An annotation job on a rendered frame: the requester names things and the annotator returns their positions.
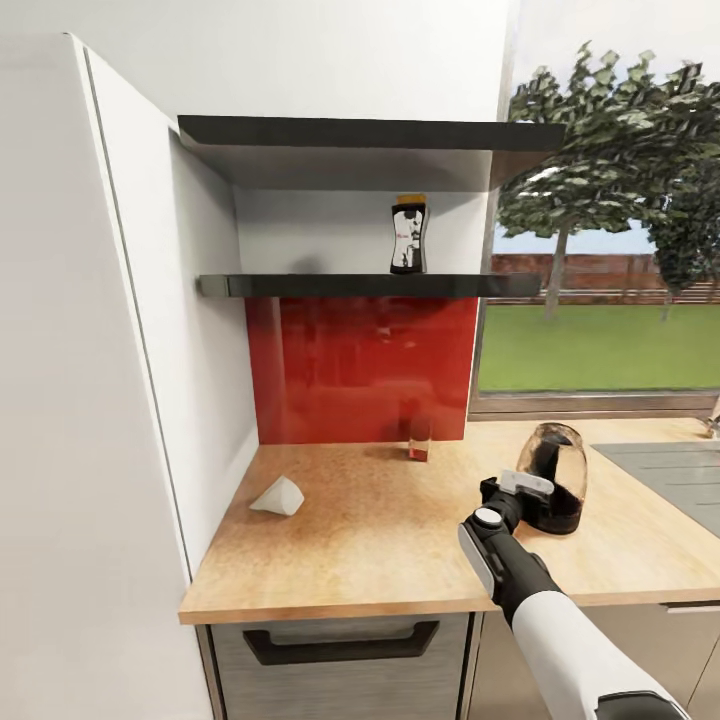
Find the bottle of coffee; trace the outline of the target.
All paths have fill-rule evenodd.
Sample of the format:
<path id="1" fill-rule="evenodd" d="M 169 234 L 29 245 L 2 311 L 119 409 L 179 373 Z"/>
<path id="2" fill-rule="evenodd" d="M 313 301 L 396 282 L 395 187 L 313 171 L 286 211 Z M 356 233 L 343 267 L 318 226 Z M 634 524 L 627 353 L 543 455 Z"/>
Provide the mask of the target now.
<path id="1" fill-rule="evenodd" d="M 399 195 L 391 207 L 395 230 L 395 248 L 389 273 L 391 275 L 422 275 L 427 273 L 425 233 L 430 209 L 423 194 Z"/>

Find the electric kettle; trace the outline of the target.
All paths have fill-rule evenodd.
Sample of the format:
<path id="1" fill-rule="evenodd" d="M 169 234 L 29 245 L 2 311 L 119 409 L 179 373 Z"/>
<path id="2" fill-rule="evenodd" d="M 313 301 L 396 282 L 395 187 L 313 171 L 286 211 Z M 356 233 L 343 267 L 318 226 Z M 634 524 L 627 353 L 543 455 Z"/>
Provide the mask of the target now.
<path id="1" fill-rule="evenodd" d="M 550 515 L 533 528 L 557 535 L 577 531 L 586 497 L 588 469 L 581 434 L 568 425 L 544 422 L 525 443 L 516 472 L 550 480 Z"/>

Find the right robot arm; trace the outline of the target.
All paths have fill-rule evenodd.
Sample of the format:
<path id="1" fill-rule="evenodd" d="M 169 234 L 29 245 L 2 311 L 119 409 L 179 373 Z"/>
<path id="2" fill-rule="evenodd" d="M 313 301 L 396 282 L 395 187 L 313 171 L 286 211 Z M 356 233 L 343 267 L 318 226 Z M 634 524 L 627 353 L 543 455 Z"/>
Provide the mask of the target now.
<path id="1" fill-rule="evenodd" d="M 550 480 L 504 468 L 460 522 L 464 554 L 501 608 L 553 720 L 691 720 L 646 671 L 567 597 L 535 552 L 514 538 L 520 520 L 550 515 Z M 538 495 L 538 494 L 540 495 Z"/>

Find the paper coffee filter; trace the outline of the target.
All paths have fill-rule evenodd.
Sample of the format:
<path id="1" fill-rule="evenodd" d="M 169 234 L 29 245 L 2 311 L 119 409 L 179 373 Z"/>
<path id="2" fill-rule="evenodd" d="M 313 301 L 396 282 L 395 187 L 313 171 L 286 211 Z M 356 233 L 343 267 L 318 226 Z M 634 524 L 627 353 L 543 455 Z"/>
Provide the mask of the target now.
<path id="1" fill-rule="evenodd" d="M 283 515 L 293 515 L 305 500 L 300 489 L 285 476 L 274 482 L 250 507 L 252 510 L 265 510 Z"/>

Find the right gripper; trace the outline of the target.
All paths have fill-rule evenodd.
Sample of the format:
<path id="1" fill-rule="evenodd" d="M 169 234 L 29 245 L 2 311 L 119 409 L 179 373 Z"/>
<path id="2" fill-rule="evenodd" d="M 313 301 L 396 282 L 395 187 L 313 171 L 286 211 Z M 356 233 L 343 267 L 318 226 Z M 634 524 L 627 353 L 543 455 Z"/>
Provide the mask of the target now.
<path id="1" fill-rule="evenodd" d="M 549 494 L 536 494 L 528 490 L 521 489 L 516 495 L 500 490 L 500 483 L 496 479 L 485 479 L 481 485 L 482 504 L 486 504 L 490 500 L 502 500 L 506 504 L 510 504 L 516 512 L 516 518 L 538 525 L 542 516 L 550 515 L 550 498 Z"/>

